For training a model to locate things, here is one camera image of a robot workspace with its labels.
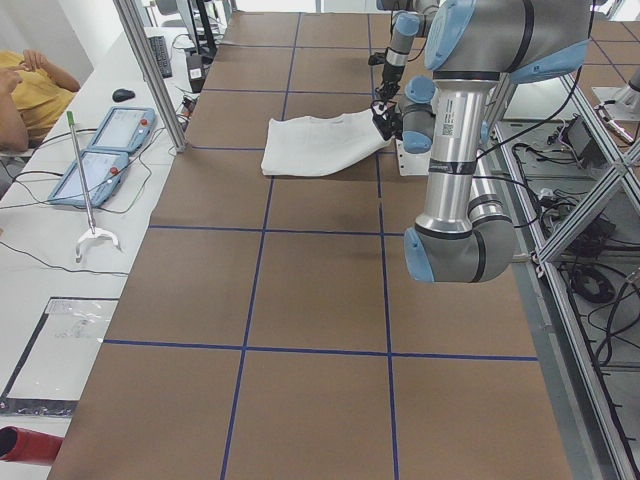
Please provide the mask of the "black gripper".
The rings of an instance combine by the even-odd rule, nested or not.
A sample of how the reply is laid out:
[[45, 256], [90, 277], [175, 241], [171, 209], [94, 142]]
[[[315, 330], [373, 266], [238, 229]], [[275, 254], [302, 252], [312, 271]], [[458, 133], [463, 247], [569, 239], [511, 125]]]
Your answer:
[[382, 71], [382, 83], [376, 88], [379, 100], [391, 100], [398, 92], [399, 82], [404, 73], [403, 66], [385, 63]]
[[377, 129], [384, 140], [402, 139], [402, 118], [396, 113], [377, 116]]

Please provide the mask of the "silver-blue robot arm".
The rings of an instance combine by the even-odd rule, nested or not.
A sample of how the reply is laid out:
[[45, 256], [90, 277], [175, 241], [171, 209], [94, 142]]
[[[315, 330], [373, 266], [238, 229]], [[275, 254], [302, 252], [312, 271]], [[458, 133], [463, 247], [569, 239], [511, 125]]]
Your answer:
[[516, 232], [479, 161], [489, 92], [502, 75], [533, 83], [585, 60], [585, 1], [382, 1], [393, 12], [381, 101], [384, 137], [428, 153], [423, 212], [404, 235], [410, 275], [422, 282], [484, 282], [512, 260]]
[[428, 36], [439, 2], [381, 0], [376, 2], [376, 7], [391, 12], [391, 38], [384, 53], [382, 82], [376, 89], [377, 97], [381, 101], [388, 101], [399, 90], [414, 39]]

